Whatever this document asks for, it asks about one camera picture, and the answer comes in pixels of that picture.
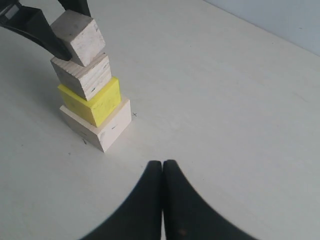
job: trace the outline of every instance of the wooden block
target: wooden block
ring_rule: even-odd
[[[96,21],[75,11],[65,11],[51,28],[71,52],[72,61],[83,67],[88,66],[106,45]]]
[[[99,127],[121,102],[119,80],[116,77],[112,77],[90,101],[79,97],[62,84],[58,89],[66,107],[96,127]]]
[[[69,127],[83,139],[105,152],[131,122],[130,100],[122,97],[122,102],[99,126],[95,127],[74,114],[64,105],[60,111]]]
[[[60,82],[87,101],[91,100],[112,77],[109,57],[104,52],[85,67],[57,57],[51,59],[51,64]]]

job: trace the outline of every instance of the black plastic claw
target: black plastic claw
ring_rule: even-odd
[[[163,164],[167,240],[254,240],[213,210],[193,189],[174,160]]]
[[[87,0],[58,0],[65,10],[87,15],[91,17]]]
[[[82,240],[160,240],[162,165],[150,161],[124,203]]]
[[[72,58],[41,9],[22,6],[18,0],[7,0],[0,5],[0,26],[35,42],[59,59],[69,61]]]

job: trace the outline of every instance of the white wall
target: white wall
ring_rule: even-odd
[[[206,0],[320,55],[320,0]]]

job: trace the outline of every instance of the yellow block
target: yellow block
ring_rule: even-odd
[[[66,86],[58,86],[65,106],[90,124],[99,127],[121,102],[119,80],[112,79],[89,101]]]

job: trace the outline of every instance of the robotic arm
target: robotic arm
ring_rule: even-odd
[[[66,10],[91,16],[87,0],[58,0]],[[69,61],[72,58],[63,42],[56,37],[39,8],[23,6],[19,0],[0,0],[0,27],[11,30],[55,57]]]

